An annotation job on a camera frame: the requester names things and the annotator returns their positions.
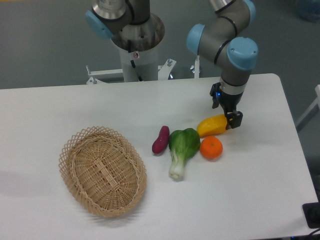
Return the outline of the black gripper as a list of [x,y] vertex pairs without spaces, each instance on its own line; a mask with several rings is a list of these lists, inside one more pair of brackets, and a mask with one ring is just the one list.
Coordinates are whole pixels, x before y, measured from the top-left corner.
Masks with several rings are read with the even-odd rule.
[[243,92],[239,94],[226,93],[222,90],[222,83],[218,82],[212,85],[209,94],[212,97],[212,109],[221,106],[224,114],[226,114],[227,124],[225,129],[238,128],[242,123],[243,113],[237,111],[237,104],[240,102]]

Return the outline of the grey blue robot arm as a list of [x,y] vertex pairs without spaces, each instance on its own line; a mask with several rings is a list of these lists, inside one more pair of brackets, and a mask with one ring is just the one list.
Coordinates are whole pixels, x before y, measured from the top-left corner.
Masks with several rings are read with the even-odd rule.
[[[258,46],[240,36],[256,16],[249,0],[213,0],[217,16],[209,26],[194,25],[186,38],[188,50],[221,68],[218,83],[212,85],[213,108],[222,107],[226,129],[241,125],[243,114],[237,104],[258,58]],[[124,54],[123,76],[127,82],[158,79],[158,67],[147,54],[165,35],[162,20],[150,11],[148,0],[95,0],[85,14],[89,27],[104,40],[111,40]]]

